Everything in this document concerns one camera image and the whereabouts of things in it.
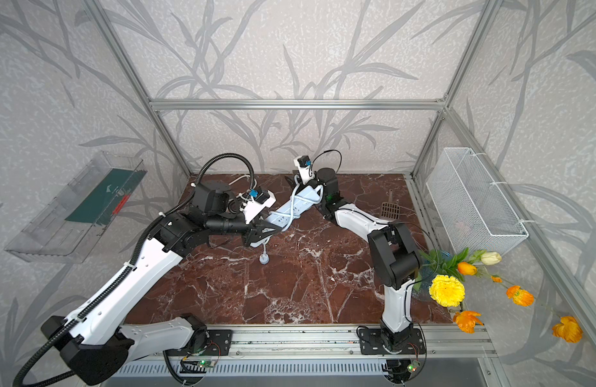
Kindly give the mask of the light blue power strip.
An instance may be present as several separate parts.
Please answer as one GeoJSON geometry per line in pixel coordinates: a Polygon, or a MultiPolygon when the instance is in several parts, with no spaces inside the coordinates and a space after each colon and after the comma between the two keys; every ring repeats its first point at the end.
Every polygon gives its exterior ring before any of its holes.
{"type": "Polygon", "coordinates": [[[303,187],[297,185],[293,189],[290,199],[279,209],[272,211],[265,221],[281,227],[282,232],[288,230],[294,219],[298,219],[312,206],[320,203],[322,190],[321,185],[317,185],[315,188],[310,185],[303,187]]]}

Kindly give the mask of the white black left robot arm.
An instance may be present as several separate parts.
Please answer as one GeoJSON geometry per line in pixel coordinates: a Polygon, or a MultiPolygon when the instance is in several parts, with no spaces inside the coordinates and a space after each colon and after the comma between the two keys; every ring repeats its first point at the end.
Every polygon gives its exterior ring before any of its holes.
{"type": "Polygon", "coordinates": [[[205,350],[208,328],[193,314],[146,325],[126,325],[125,317],[159,279],[212,235],[238,235],[250,245],[281,232],[261,216],[274,203],[272,192],[257,187],[240,198],[223,182],[196,184],[188,199],[145,229],[132,257],[95,295],[68,316],[53,316],[43,324],[47,343],[41,352],[57,349],[69,368],[46,385],[72,376],[99,385],[130,361],[158,352],[205,350]]]}

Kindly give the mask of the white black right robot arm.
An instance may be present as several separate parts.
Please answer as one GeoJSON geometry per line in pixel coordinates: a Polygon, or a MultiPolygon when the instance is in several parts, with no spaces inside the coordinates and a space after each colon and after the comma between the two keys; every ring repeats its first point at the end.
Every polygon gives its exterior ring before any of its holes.
{"type": "Polygon", "coordinates": [[[317,209],[325,219],[365,240],[375,275],[384,286],[380,340],[385,351],[401,353],[420,347],[411,340],[416,329],[411,319],[411,293],[422,266],[412,232],[403,223],[385,222],[362,211],[340,194],[338,177],[331,168],[320,169],[315,180],[323,187],[317,209]]]}

